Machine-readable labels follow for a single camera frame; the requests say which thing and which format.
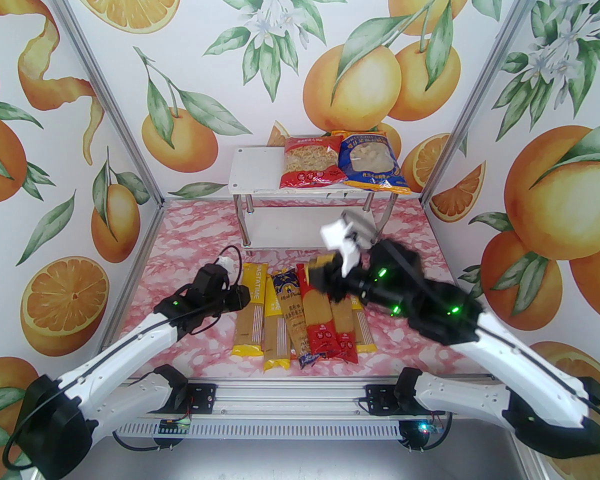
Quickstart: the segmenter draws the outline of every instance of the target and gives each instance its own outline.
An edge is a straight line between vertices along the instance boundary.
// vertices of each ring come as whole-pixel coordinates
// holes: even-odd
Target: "pasta package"
[[[294,269],[288,269],[274,273],[272,279],[298,363],[300,363],[300,368],[304,368],[308,364],[315,363],[319,356],[311,354],[298,275]]]
[[[342,183],[338,167],[342,135],[290,137],[284,143],[284,171],[280,188],[326,187]]]
[[[356,348],[356,332],[351,298],[347,297],[341,302],[332,301],[331,311],[333,313],[333,322],[336,327],[336,336],[340,348],[338,357],[350,363],[358,364],[358,350]]]
[[[298,263],[297,274],[311,353],[327,359],[337,357],[340,346],[336,339],[336,327],[329,297],[309,284],[307,266],[304,263]]]
[[[338,166],[345,185],[408,195],[412,192],[401,173],[386,132],[335,132],[342,135]]]
[[[263,369],[267,371],[275,366],[282,366],[288,370],[291,366],[291,339],[271,276],[266,276],[264,298]]]
[[[367,314],[362,306],[360,299],[355,295],[350,295],[351,309],[353,310],[353,329],[355,331],[355,349],[358,354],[377,352],[378,347],[374,343],[374,337],[371,336]]]
[[[262,329],[264,320],[265,278],[267,263],[245,263],[242,284],[251,297],[247,306],[238,311],[235,321],[233,350],[236,356],[262,356]]]

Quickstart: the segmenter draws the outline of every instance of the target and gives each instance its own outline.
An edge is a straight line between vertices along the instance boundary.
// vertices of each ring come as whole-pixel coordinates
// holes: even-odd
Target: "pink marble floor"
[[[342,199],[329,204],[346,204]],[[256,201],[256,206],[309,206],[319,201]],[[386,199],[373,202],[376,220],[380,219]],[[449,267],[438,247],[429,222],[417,199],[398,199],[384,232],[419,251],[426,276],[451,281]],[[190,282],[198,268],[213,262],[228,244],[240,245],[238,219],[232,201],[173,201],[167,209],[162,227],[144,268],[142,279],[125,316],[121,336],[135,327],[164,297]],[[308,261],[318,251],[267,250],[243,253],[245,261],[268,263],[269,271]],[[138,373],[169,363],[188,377],[293,377],[293,376],[387,376],[399,375],[411,366],[431,373],[482,373],[476,363],[420,336],[409,329],[403,318],[391,318],[366,310],[378,352],[360,354],[359,364],[340,359],[319,361],[300,370],[293,361],[289,370],[273,368],[262,371],[262,358],[231,355],[234,341],[235,314],[223,315],[220,322],[197,336],[186,336],[174,346],[156,355]]]

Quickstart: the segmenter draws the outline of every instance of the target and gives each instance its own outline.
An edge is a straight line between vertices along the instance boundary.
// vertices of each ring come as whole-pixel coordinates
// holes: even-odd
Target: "packaged noodles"
[[[287,322],[282,314],[278,296],[273,287],[271,276],[266,276],[264,302],[264,371],[282,366],[288,370],[291,366],[291,339],[287,332]]]
[[[345,185],[408,195],[412,191],[401,173],[386,132],[334,132],[342,134],[338,167]]]
[[[297,274],[311,353],[322,355],[325,358],[336,357],[340,352],[340,347],[336,339],[336,328],[329,297],[318,292],[309,284],[307,265],[298,263]]]
[[[351,299],[347,297],[341,302],[331,302],[331,311],[340,347],[338,357],[350,363],[358,364]]]
[[[362,306],[360,299],[355,295],[350,295],[351,309],[353,310],[353,329],[355,331],[355,348],[358,354],[376,352],[378,347],[374,343],[374,337],[371,336],[367,314]]]
[[[284,170],[280,188],[326,187],[341,183],[338,167],[342,137],[291,137],[284,143]]]
[[[286,328],[295,353],[300,363],[300,368],[313,364],[318,355],[311,354],[309,336],[307,335],[307,322],[300,296],[300,284],[298,275],[294,269],[282,270],[272,275],[273,286],[277,300],[282,308],[282,315],[286,320]]]
[[[243,266],[242,284],[249,289],[251,300],[244,309],[238,311],[231,352],[233,355],[262,356],[267,269],[267,263],[245,263]]]

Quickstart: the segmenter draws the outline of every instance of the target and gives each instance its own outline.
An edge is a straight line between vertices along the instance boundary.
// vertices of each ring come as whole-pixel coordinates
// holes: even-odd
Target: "red pasta package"
[[[346,176],[338,167],[341,142],[340,134],[288,138],[280,188],[326,187],[345,181]]]

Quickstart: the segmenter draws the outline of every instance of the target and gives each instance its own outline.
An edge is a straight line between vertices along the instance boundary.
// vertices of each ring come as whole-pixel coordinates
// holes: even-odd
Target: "blue pasta package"
[[[332,133],[343,136],[338,167],[346,176],[345,185],[374,192],[412,193],[385,132]]]

